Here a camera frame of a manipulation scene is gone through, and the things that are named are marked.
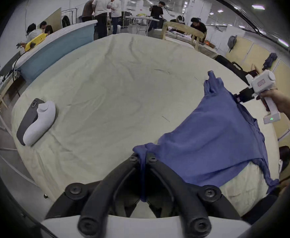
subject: person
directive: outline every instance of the person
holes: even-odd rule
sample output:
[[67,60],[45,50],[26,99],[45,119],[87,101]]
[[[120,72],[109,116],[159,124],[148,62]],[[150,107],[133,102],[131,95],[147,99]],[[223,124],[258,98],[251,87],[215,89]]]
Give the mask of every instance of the person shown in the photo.
[[32,23],[31,25],[28,26],[26,31],[27,42],[21,42],[20,45],[22,47],[25,47],[28,42],[30,42],[32,39],[36,38],[40,34],[42,34],[41,29],[36,30],[36,25]]
[[[153,17],[155,19],[159,19],[159,16],[161,16],[161,18],[164,19],[164,17],[163,17],[164,13],[163,13],[163,9],[162,9],[163,6],[165,6],[165,3],[163,1],[160,1],[158,3],[158,5],[151,6],[149,9],[151,17]],[[158,24],[158,21],[152,20],[150,22],[148,32],[151,31],[153,28],[156,29],[157,24]]]
[[190,27],[193,27],[204,34],[203,38],[200,39],[201,42],[204,42],[204,40],[206,39],[206,35],[207,35],[207,28],[206,28],[205,24],[200,22],[200,18],[191,18],[191,22],[192,22],[192,24],[190,25]]
[[111,0],[111,17],[112,17],[112,25],[113,25],[113,34],[117,33],[117,23],[119,17],[122,16],[122,9],[121,9],[121,1],[120,0]]
[[82,22],[92,20],[92,13],[93,13],[92,3],[93,3],[93,1],[94,0],[89,0],[84,5],[83,12],[82,12]]
[[179,15],[177,18],[171,19],[171,22],[176,22],[179,24],[185,24],[185,18],[182,15]]
[[47,26],[47,22],[43,21],[40,23],[39,29],[41,29],[41,31],[44,33],[46,26]]
[[107,36],[107,9],[111,9],[111,0],[94,0],[92,9],[95,12],[95,19],[98,21],[98,37]]
[[[177,18],[175,18],[175,19],[171,19],[170,21],[171,21],[171,22],[176,22],[176,23],[179,23],[179,24],[183,24],[183,25],[185,25],[185,18],[184,18],[182,15],[179,15]],[[177,30],[177,29],[175,29],[175,31],[176,31],[177,33],[180,33],[180,34],[184,34],[184,33],[185,33],[184,31]]]
[[53,29],[51,25],[47,25],[45,28],[45,34],[52,34],[53,33]]

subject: yellow object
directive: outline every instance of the yellow object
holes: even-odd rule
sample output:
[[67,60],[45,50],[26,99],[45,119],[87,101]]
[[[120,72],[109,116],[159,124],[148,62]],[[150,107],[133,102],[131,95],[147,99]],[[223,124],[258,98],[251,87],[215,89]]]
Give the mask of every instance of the yellow object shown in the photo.
[[48,34],[39,34],[36,38],[32,39],[25,46],[25,52],[30,50],[31,48],[37,46],[40,42],[42,42]]

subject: blue cloth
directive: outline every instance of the blue cloth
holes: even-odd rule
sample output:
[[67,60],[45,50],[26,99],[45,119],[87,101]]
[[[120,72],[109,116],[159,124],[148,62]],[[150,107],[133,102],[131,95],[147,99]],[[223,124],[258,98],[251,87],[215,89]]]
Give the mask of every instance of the blue cloth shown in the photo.
[[258,165],[269,191],[278,184],[270,177],[264,136],[257,120],[236,103],[221,78],[208,72],[205,96],[198,107],[158,145],[148,143],[133,148],[145,161],[146,153],[173,169],[185,182],[222,186],[252,161]]

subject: white bedsheet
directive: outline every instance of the white bedsheet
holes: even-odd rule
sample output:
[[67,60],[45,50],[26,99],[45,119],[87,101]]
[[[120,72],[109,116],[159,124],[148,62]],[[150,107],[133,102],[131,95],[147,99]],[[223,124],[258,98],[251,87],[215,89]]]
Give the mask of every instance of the white bedsheet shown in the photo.
[[[16,147],[36,183],[56,200],[68,184],[103,179],[135,145],[174,130],[203,98],[209,70],[233,93],[246,87],[218,62],[176,43],[124,33],[94,41],[45,70],[18,99],[12,110]],[[34,98],[55,102],[57,118],[33,147],[26,147],[16,131]],[[276,179],[273,125],[263,124],[267,112],[260,101],[245,106],[258,119]],[[267,185],[250,163],[221,190],[242,215],[266,195]]]

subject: white controller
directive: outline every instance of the white controller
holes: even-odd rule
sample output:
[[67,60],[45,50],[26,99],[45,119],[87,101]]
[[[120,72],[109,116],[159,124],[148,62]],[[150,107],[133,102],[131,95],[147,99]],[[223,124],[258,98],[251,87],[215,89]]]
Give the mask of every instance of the white controller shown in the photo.
[[[274,73],[269,70],[264,70],[260,75],[257,75],[250,82],[250,87],[253,88],[255,94],[260,94],[265,90],[269,90],[275,84],[275,76]],[[281,119],[281,114],[278,111],[274,101],[269,97],[264,97],[270,114],[263,118],[264,124],[279,121]]]
[[24,133],[25,145],[32,146],[51,127],[56,117],[56,107],[52,101],[39,104],[38,119]]

